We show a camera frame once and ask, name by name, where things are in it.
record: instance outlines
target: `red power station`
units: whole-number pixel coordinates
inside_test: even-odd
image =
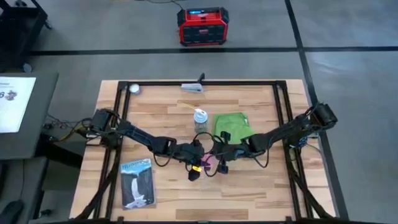
[[[226,41],[228,11],[223,7],[180,10],[177,23],[182,45],[221,45]]]

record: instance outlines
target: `black cart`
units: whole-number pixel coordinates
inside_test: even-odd
[[[29,52],[43,26],[52,28],[47,13],[36,0],[31,1],[35,7],[27,7],[21,0],[14,6],[0,0],[0,72],[10,68],[31,72],[26,63]]]

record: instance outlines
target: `book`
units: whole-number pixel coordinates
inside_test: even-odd
[[[150,159],[121,164],[123,209],[141,208],[156,203]]]
[[[0,133],[19,131],[35,77],[0,77]]]

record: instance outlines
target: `yellow tag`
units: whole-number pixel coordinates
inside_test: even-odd
[[[198,171],[198,172],[201,171],[201,168],[200,168],[200,167],[197,167],[197,166],[192,166],[192,169],[195,170],[195,171]]]

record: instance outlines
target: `green towel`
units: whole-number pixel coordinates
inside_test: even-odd
[[[213,118],[213,134],[220,136],[222,131],[231,134],[230,144],[239,144],[241,139],[254,134],[248,117],[243,113],[216,114]]]

